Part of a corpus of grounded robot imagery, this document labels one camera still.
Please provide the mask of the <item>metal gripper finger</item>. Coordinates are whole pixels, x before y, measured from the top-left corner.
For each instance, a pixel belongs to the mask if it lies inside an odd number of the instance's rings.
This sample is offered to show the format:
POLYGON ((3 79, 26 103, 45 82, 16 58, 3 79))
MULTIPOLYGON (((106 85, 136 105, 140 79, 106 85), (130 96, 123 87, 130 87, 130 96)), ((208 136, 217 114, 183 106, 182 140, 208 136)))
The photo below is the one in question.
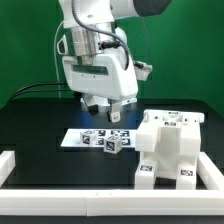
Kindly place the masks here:
POLYGON ((95 102, 93 95, 84 94, 83 99, 90 115, 96 115, 99 113, 98 104, 95 102))
POLYGON ((119 122, 121 119, 122 102, 117 100, 109 100, 108 120, 112 123, 119 122))

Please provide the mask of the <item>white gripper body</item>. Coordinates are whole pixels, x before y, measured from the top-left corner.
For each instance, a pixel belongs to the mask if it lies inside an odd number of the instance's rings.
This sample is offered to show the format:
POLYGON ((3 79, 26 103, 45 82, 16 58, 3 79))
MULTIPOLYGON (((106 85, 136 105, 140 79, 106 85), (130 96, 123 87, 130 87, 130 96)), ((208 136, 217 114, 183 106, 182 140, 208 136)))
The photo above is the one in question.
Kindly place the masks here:
POLYGON ((77 70, 77 59, 71 56, 62 58, 68 86, 71 90, 105 97, 112 100, 126 100, 135 97, 138 92, 134 65, 124 70, 113 54, 100 54, 93 57, 94 67, 102 67, 102 73, 90 73, 77 70))

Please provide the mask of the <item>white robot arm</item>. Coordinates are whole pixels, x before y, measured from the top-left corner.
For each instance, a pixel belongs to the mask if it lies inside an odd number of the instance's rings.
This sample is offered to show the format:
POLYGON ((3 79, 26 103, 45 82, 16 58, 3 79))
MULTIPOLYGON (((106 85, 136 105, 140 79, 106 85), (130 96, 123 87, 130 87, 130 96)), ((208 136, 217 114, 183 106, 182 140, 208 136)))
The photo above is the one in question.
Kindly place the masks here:
POLYGON ((66 34, 58 43, 65 77, 87 107, 108 103, 109 120, 120 120, 122 103, 138 93, 152 67, 135 61, 117 19, 161 14, 172 0, 59 0, 66 34))

